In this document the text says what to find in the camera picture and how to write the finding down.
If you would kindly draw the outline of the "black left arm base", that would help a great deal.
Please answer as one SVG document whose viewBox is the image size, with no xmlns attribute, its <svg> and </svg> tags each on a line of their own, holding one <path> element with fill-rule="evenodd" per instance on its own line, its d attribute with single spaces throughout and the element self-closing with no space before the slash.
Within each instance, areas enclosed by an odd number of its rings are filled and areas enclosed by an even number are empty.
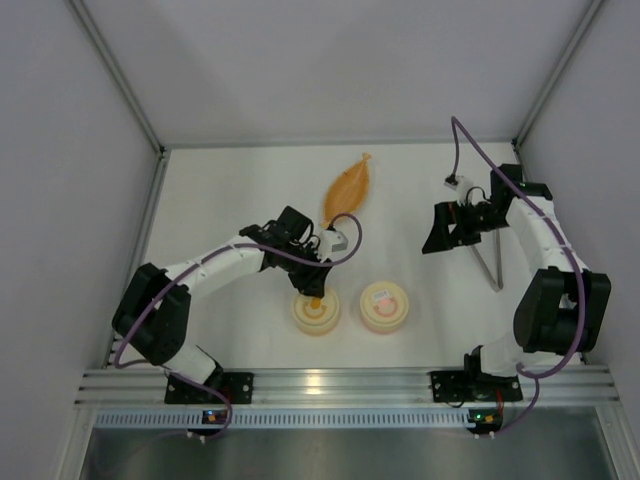
<svg viewBox="0 0 640 480">
<path fill-rule="evenodd" d="M 204 385 L 185 381 L 174 374 L 167 379 L 164 403 L 169 405 L 218 405 L 223 401 L 212 394 L 216 391 L 232 405 L 252 403 L 254 374 L 247 371 L 226 371 L 207 380 Z"/>
</svg>

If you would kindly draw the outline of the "cream lid orange smiley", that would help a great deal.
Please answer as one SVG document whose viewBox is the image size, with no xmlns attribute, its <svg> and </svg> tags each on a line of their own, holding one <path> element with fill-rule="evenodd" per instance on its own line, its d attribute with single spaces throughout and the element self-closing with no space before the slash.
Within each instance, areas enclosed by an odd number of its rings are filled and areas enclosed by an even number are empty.
<svg viewBox="0 0 640 480">
<path fill-rule="evenodd" d="M 323 298 L 297 295 L 292 301 L 292 316 L 321 317 L 340 315 L 340 301 L 334 289 L 326 287 Z"/>
</svg>

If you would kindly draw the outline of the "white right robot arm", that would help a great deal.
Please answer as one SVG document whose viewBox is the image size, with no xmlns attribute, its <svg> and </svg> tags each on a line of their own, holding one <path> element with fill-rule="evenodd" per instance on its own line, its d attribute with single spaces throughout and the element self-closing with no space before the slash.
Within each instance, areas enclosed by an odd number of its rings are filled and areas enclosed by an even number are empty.
<svg viewBox="0 0 640 480">
<path fill-rule="evenodd" d="M 490 174 L 491 191 L 475 202 L 475 185 L 451 175 L 446 184 L 458 197 L 434 207 L 425 254 L 473 247 L 485 232 L 510 229 L 517 237 L 532 279 L 520 300 L 512 326 L 501 338 L 477 346 L 465 366 L 483 376 L 510 377 L 518 367 L 588 353 L 596 346 L 612 284 L 579 259 L 555 214 L 544 183 L 527 182 L 516 164 Z"/>
</svg>

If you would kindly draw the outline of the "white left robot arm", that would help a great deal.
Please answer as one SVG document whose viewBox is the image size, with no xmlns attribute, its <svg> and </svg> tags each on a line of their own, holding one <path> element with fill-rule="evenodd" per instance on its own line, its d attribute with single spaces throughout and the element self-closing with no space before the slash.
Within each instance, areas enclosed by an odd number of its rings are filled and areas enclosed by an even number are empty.
<svg viewBox="0 0 640 480">
<path fill-rule="evenodd" d="M 344 234 L 330 226 L 319 234 L 313 222 L 287 206 L 280 216 L 250 225 L 199 259 L 160 268 L 139 267 L 114 314 L 112 327 L 148 363 L 210 389 L 223 369 L 187 340 L 191 305 L 220 288 L 269 268 L 280 268 L 305 297 L 322 298 L 330 255 L 347 248 Z"/>
</svg>

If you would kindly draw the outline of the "cream bowl orange base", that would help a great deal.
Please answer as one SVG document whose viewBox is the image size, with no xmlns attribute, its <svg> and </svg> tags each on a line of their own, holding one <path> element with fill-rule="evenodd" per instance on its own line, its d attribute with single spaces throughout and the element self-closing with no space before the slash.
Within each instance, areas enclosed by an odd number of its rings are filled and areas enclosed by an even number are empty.
<svg viewBox="0 0 640 480">
<path fill-rule="evenodd" d="M 323 336 L 332 332 L 338 325 L 340 315 L 308 317 L 294 316 L 296 327 L 304 334 L 310 336 Z"/>
</svg>

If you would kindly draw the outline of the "cream lid pink smiley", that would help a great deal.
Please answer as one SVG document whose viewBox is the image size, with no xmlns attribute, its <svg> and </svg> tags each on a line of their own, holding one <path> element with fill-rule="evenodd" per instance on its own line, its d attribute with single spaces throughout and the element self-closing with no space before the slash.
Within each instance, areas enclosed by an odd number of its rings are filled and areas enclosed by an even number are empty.
<svg viewBox="0 0 640 480">
<path fill-rule="evenodd" d="M 360 296 L 360 311 L 380 316 L 408 315 L 409 300 L 406 292 L 397 284 L 378 281 L 368 285 Z"/>
</svg>

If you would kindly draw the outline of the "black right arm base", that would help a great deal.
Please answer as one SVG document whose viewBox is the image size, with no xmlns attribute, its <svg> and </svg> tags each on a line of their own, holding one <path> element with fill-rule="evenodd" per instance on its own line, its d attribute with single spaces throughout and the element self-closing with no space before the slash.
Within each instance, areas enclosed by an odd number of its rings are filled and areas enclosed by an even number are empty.
<svg viewBox="0 0 640 480">
<path fill-rule="evenodd" d="M 466 370 L 440 370 L 428 374 L 436 403 L 465 404 L 519 402 L 523 393 L 517 376 L 499 377 Z"/>
</svg>

